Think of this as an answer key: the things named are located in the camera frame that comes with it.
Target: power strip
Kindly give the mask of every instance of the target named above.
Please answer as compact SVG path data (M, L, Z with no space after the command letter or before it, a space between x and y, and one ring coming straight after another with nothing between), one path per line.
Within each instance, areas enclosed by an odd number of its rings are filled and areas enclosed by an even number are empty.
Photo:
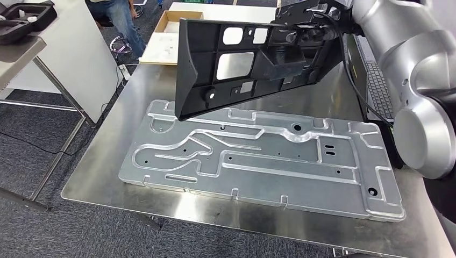
M128 81L130 79L131 75L130 75L130 73L127 70L127 66L121 64L119 66L119 69L120 69L120 72L122 73L122 75L124 76L124 79L126 81Z

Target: white table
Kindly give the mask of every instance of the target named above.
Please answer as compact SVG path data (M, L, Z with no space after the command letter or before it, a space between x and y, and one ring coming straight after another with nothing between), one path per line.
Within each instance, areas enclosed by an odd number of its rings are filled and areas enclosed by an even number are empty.
M25 2L41 3L43 0ZM102 105L114 94L122 73L117 69L84 0L53 2L57 19L44 31L33 34L46 42L46 48L38 57L81 106L87 114L87 121L94 124L100 118ZM33 62L10 81L0 99L13 89L61 92Z

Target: round hole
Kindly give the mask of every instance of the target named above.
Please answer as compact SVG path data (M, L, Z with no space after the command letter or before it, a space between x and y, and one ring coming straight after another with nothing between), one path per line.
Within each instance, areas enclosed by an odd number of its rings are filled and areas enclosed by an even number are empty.
M302 130L302 127L300 125L295 125L295 126L293 126L293 128L297 131Z
M373 187L370 187L369 189L367 189L369 191L369 194L372 195L372 196L377 196L378 192L375 188Z

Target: gray carpet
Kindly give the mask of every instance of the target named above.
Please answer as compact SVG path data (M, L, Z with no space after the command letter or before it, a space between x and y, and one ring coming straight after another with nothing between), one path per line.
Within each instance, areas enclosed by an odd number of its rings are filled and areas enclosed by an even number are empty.
M215 0L231 4L231 0ZM275 1L239 0L242 5L275 6ZM165 1L163 10L171 0ZM136 20L145 39L151 35L162 10L149 0ZM114 30L103 31L107 42ZM134 62L128 55L124 63ZM61 95L14 91L9 99L68 105ZM56 151L76 125L77 113L0 105L0 132ZM68 152L90 140L84 125ZM38 201L50 212L38 212L0 198L1 257L332 257L331 248L225 228L162 219L158 232L133 214L63 200L60 191L86 148L64 156ZM29 196L54 155L0 135L0 187Z

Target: metal table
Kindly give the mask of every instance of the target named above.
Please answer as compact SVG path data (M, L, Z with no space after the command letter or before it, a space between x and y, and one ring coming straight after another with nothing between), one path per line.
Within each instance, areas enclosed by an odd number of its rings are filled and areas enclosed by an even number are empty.
M138 66L68 180L62 198L387 257L454 257L423 180L411 169L395 170L407 212L400 223L286 210L123 183L118 172L137 126L152 100L174 100L175 78L175 67ZM341 66L317 85L237 108L361 120L358 101Z
M46 174L41 179L38 187L34 190L30 198L18 195L14 192L8 191L6 189L0 188L0 197L7 198L16 203L32 207L39 211L47 211L49 207L45 204L38 203L36 198L41 193L46 182L49 180L49 177L59 164L60 160L63 157L63 152L72 143L74 137L78 133L81 126L84 122L88 122L90 125L94 123L90 120L89 117L86 117L86 113L77 103L77 101L68 93L62 83L57 77L49 70L49 68L44 64L40 57L37 55L46 47L46 43L40 37L35 36L26 36L24 39L21 39L18 42L15 42L13 45L1 46L0 47L0 90L6 88L8 83L18 74L20 71L30 62L33 61L35 65L46 75L46 77L54 84L54 86L60 90L62 95L70 102L72 106L58 106L58 105L48 105L40 103L31 103L31 102L21 102L21 101L10 101L6 99L0 99L0 104L9 104L9 105L19 105L19 106L29 106L34 108L44 108L44 109L54 109L54 110L64 110L71 112L79 112L81 114L81 119L74 127L73 131L70 133L68 139L60 148L60 152L56 154L54 160L49 166Z

